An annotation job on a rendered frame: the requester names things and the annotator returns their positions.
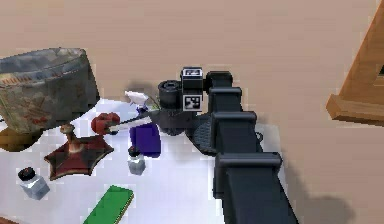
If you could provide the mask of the purple spray bottle white head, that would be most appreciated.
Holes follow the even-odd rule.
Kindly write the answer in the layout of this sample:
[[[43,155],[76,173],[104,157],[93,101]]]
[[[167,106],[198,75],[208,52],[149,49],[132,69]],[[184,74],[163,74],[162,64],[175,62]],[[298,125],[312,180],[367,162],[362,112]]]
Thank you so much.
[[[125,95],[130,99],[131,104],[136,105],[136,111],[139,115],[148,112],[149,109],[146,101],[149,97],[142,92],[126,91]],[[139,154],[158,158],[161,154],[161,140],[158,127],[155,123],[150,122],[132,127],[129,130],[131,147],[128,149],[130,156],[138,156]]]

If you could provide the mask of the glass shaker black cap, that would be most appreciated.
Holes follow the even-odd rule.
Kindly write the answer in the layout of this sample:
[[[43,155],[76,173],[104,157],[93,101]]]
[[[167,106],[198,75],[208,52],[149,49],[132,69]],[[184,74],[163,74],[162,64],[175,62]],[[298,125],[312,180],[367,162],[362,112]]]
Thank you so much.
[[[130,173],[133,175],[141,175],[146,168],[144,156],[133,146],[128,149],[128,154],[128,167]]]
[[[45,179],[38,175],[32,167],[20,170],[18,178],[21,188],[31,199],[41,200],[50,191]]]

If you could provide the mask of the brown round bowl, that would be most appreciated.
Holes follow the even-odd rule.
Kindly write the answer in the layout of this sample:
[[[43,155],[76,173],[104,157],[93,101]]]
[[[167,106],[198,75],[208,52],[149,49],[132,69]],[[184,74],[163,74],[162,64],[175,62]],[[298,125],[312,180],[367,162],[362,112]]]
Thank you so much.
[[[21,152],[31,147],[41,136],[41,131],[18,133],[10,128],[5,128],[0,131],[0,148],[8,152]]]

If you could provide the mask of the red apple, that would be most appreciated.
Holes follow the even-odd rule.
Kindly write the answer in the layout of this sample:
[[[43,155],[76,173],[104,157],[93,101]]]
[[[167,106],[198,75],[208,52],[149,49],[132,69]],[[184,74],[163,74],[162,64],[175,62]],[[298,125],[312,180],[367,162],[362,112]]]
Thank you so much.
[[[114,112],[101,113],[91,121],[91,129],[98,135],[109,134],[109,127],[117,125],[120,122],[120,116]]]

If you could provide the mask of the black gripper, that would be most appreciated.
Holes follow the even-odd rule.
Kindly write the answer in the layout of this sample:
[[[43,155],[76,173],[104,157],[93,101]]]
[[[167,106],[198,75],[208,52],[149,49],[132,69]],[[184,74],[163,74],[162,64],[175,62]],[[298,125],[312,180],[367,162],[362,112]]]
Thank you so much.
[[[197,112],[183,110],[181,82],[163,81],[158,85],[158,91],[159,102],[158,98],[149,97],[152,101],[151,108],[156,111],[146,112],[119,124],[108,126],[107,132],[119,132],[152,123],[152,121],[159,126],[161,132],[170,136],[177,136],[191,128]]]

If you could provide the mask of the brown wooden shelf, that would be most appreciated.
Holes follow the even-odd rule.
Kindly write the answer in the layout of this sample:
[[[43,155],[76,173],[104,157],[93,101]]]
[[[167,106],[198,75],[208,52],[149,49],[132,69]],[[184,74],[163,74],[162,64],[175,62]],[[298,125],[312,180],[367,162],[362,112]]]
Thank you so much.
[[[378,7],[338,94],[326,109],[332,120],[384,127],[384,0]]]

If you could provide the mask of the green book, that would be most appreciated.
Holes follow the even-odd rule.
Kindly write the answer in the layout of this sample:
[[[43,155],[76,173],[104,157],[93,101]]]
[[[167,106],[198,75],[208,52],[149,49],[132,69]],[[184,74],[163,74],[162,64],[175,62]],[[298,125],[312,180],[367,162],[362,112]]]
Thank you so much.
[[[119,224],[133,198],[132,190],[111,185],[83,224]]]

